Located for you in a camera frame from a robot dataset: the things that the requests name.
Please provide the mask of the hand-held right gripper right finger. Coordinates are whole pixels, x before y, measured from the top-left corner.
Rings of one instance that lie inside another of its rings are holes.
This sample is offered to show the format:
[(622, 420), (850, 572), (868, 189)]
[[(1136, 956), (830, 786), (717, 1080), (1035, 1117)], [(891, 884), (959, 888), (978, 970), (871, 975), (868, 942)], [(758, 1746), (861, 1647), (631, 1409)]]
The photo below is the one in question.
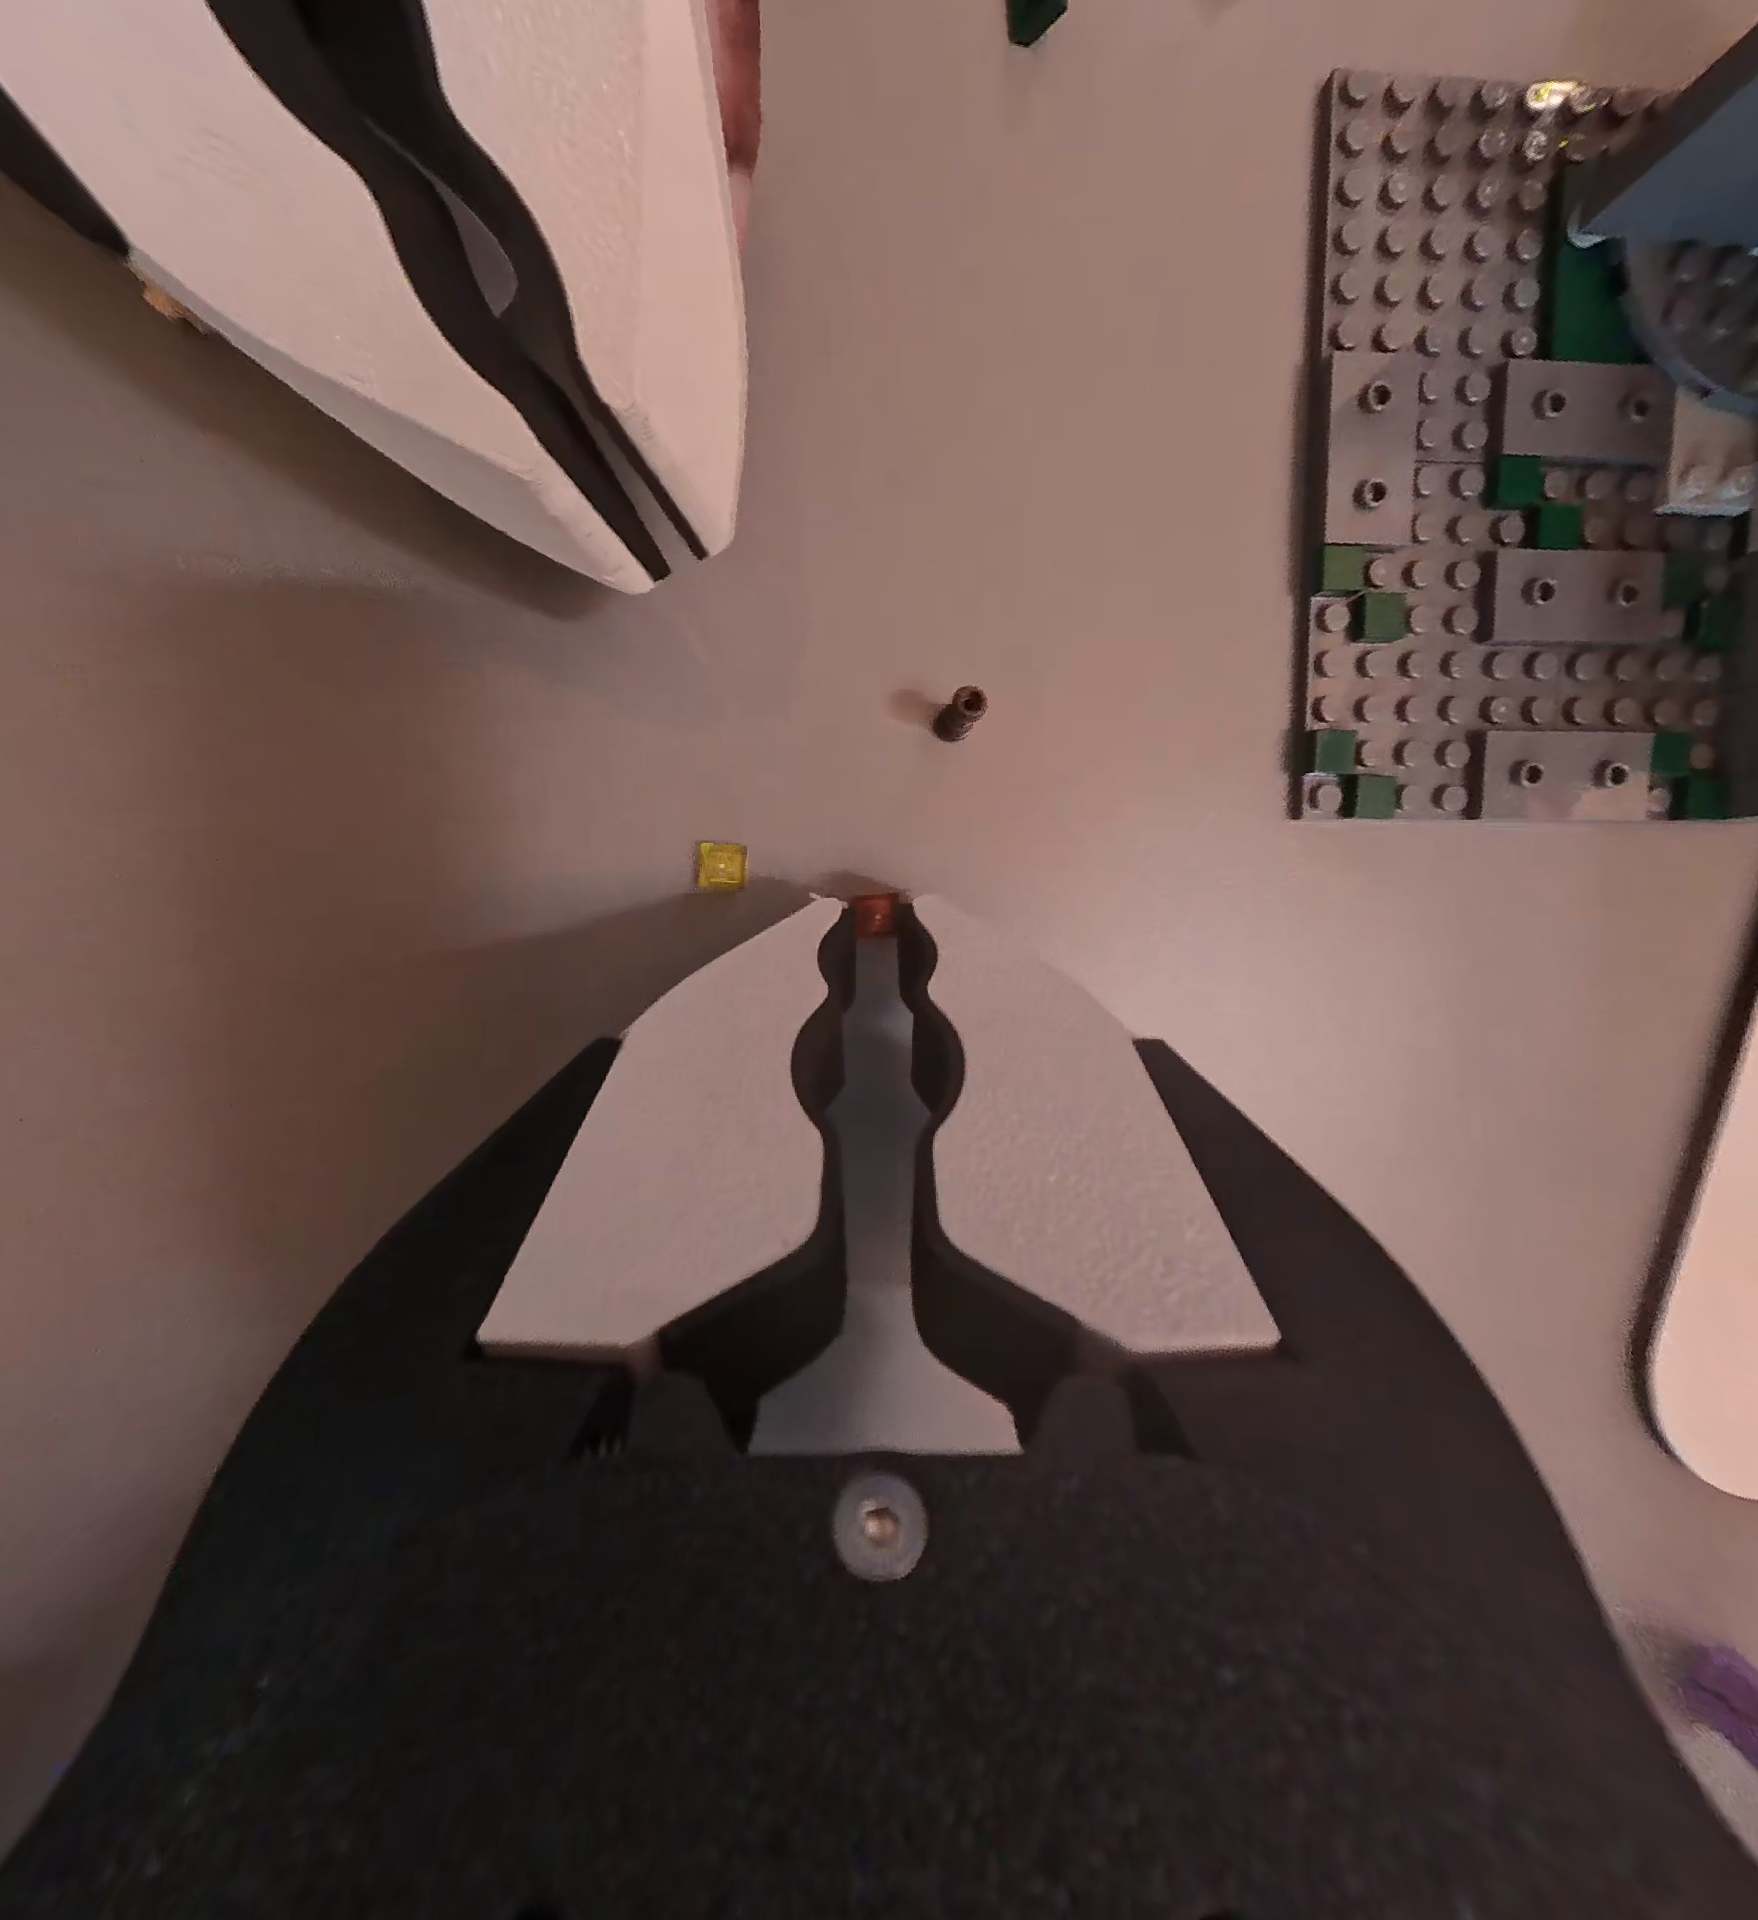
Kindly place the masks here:
[(1270, 1358), (1279, 1329), (1130, 1030), (938, 896), (894, 923), (924, 1110), (911, 1312), (1027, 1445), (1065, 1379)]

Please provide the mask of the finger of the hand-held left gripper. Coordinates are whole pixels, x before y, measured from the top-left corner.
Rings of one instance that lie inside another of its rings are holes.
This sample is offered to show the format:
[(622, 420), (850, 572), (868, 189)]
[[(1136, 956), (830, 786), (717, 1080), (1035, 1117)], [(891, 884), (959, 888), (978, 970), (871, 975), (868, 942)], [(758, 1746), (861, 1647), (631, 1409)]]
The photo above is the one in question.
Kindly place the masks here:
[(383, 375), (428, 437), (392, 463), (555, 564), (732, 542), (748, 328), (703, 5), (262, 5), (260, 80), (367, 191), (410, 379), (463, 415)]
[(0, 2), (0, 92), (128, 263), (394, 466), (607, 589), (666, 576), (579, 407), (510, 338), (421, 170), (289, 5), (257, 70), (211, 5)]

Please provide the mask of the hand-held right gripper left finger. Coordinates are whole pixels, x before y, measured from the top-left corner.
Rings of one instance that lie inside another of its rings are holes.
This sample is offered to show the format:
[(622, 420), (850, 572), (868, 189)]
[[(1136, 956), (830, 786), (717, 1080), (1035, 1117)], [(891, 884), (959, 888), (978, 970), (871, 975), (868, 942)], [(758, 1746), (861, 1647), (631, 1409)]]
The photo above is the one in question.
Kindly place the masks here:
[(486, 1360), (697, 1379), (750, 1446), (844, 1325), (828, 1112), (856, 947), (841, 899), (808, 899), (626, 1026), (477, 1328)]

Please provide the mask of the grey toy brick building model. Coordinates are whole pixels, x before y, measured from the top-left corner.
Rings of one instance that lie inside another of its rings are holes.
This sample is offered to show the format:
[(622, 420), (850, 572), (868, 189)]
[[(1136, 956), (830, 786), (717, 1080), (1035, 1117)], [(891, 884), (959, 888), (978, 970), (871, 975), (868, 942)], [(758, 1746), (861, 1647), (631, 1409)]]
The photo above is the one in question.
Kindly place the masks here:
[(1291, 818), (1758, 821), (1758, 23), (1321, 104)]

